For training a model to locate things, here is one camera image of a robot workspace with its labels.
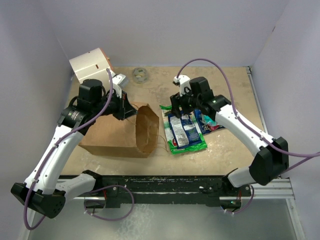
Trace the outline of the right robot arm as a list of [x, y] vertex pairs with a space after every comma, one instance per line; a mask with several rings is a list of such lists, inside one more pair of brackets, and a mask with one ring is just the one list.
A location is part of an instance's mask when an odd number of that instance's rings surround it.
[[171, 112], [177, 118], [200, 110], [218, 125], [228, 129], [240, 140], [254, 157], [250, 166], [237, 168], [224, 177], [222, 190], [228, 196], [235, 195], [240, 187], [248, 184], [267, 185], [289, 167], [289, 157], [279, 151], [288, 150], [288, 142], [275, 139], [263, 132], [243, 115], [233, 109], [232, 103], [223, 95], [214, 95], [205, 77], [190, 79], [186, 75], [174, 77], [173, 84], [179, 92], [170, 97]]

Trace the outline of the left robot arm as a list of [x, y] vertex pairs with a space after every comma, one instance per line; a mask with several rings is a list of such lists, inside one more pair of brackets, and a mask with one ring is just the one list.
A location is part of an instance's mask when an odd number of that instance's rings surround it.
[[82, 194], [98, 196], [103, 191], [102, 176], [90, 170], [59, 183], [58, 179], [75, 147], [100, 116], [113, 115], [125, 120], [138, 113], [129, 103], [127, 93], [119, 86], [120, 76], [112, 78], [109, 91], [97, 79], [86, 79], [68, 106], [61, 112], [53, 138], [41, 160], [22, 183], [14, 183], [10, 192], [28, 209], [50, 219], [65, 203]]

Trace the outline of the blue white snack packet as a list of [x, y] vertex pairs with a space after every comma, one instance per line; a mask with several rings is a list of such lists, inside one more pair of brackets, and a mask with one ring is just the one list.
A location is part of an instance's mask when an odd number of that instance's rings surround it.
[[192, 121], [191, 114], [184, 114], [178, 118], [170, 113], [168, 115], [168, 122], [178, 149], [185, 149], [202, 143], [196, 125]]

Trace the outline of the teal snack packet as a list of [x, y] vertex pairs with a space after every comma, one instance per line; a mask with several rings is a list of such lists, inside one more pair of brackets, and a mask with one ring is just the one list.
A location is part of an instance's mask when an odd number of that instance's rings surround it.
[[217, 125], [216, 121], [212, 120], [209, 116], [207, 115], [202, 115], [202, 122], [204, 125], [208, 125], [211, 127], [214, 127]]

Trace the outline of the green snack packet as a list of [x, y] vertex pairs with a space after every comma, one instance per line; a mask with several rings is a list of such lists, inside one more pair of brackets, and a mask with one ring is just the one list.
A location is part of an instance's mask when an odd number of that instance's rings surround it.
[[170, 129], [169, 120], [168, 120], [168, 115], [171, 114], [172, 107], [171, 106], [163, 106], [163, 105], [160, 105], [159, 107], [160, 107], [161, 113], [162, 113], [162, 120], [163, 120], [163, 124], [164, 124], [164, 132], [165, 132], [166, 141], [168, 143], [169, 150], [171, 151], [171, 153], [173, 155], [186, 153], [186, 152], [197, 152], [197, 151], [201, 151], [201, 150], [204, 150], [207, 148], [207, 143], [206, 143], [204, 136], [200, 130], [200, 127], [198, 126], [198, 124], [196, 122], [194, 114], [189, 113], [189, 114], [191, 114], [191, 119], [192, 119], [193, 123], [195, 124], [197, 131], [201, 137], [202, 143], [199, 143], [199, 144], [193, 145], [193, 146], [189, 146], [187, 148], [178, 149], [177, 145], [175, 143], [173, 133]]

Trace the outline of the brown paper bag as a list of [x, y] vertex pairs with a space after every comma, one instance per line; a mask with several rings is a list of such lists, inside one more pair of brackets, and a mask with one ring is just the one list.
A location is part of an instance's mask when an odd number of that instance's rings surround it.
[[95, 156], [148, 158], [160, 146], [160, 118], [145, 102], [134, 102], [137, 114], [125, 120], [100, 116], [78, 144]]

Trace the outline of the blue chips bag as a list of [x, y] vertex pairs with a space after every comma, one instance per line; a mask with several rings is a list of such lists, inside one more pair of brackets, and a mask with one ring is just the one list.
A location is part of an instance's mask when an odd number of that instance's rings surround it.
[[193, 114], [203, 135], [207, 135], [211, 132], [224, 128], [222, 125], [219, 125], [212, 120], [209, 116], [203, 114], [199, 109], [195, 109]]

